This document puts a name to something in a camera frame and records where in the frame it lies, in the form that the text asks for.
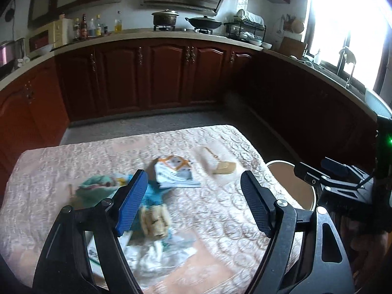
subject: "white bowl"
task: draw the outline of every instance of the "white bowl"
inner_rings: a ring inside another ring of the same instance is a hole
[[[268,43],[262,42],[261,43],[261,47],[269,50],[272,47],[272,44],[268,44]]]
[[[255,46],[260,46],[262,42],[260,40],[248,40],[250,44],[253,44]]]
[[[53,49],[53,44],[48,44],[48,45],[40,47],[35,52],[37,53],[37,55],[42,56],[42,55],[49,53],[52,49]]]

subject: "faucet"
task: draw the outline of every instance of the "faucet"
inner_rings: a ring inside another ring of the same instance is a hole
[[[343,49],[341,49],[339,51],[339,54],[344,56],[344,59],[346,60],[347,64],[353,63],[353,67],[352,67],[352,71],[350,74],[350,77],[347,79],[347,83],[346,83],[346,88],[349,89],[351,86],[351,79],[352,79],[352,74],[354,73],[354,68],[355,68],[355,64],[357,63],[357,60],[355,58],[355,55],[353,52],[350,51],[350,49],[345,46]]]

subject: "utensil rack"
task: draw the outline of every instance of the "utensil rack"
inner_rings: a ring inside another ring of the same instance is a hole
[[[253,35],[256,35],[256,31],[260,31],[260,32],[264,32],[263,33],[263,42],[264,42],[265,32],[267,30],[266,26],[251,22],[247,19],[224,23],[224,25],[226,26],[226,33],[228,34],[228,37],[231,39],[246,41],[240,38],[241,31],[245,30],[247,32],[253,33]]]

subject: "wooden cutting board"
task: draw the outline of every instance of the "wooden cutting board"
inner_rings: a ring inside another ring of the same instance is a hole
[[[278,53],[290,56],[294,55],[299,60],[302,58],[303,51],[305,50],[305,43],[291,39],[289,37],[284,37],[280,45]]]

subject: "bottle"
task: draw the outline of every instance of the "bottle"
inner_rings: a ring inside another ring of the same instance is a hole
[[[86,39],[87,36],[86,13],[83,13],[82,22],[80,23],[80,37]]]
[[[319,49],[317,54],[314,56],[313,63],[320,65],[321,63],[321,50]]]
[[[76,18],[75,21],[74,21],[73,32],[74,32],[74,40],[79,40],[80,39],[80,22],[79,22],[79,18]]]
[[[89,37],[91,36],[95,36],[95,24],[94,24],[94,19],[91,19],[89,21],[89,26],[88,26],[88,30],[89,30]]]
[[[122,30],[121,11],[117,11],[117,18],[114,20],[114,32],[120,33]]]
[[[101,15],[97,14],[97,19],[95,20],[95,35],[102,35],[102,24],[101,24]]]

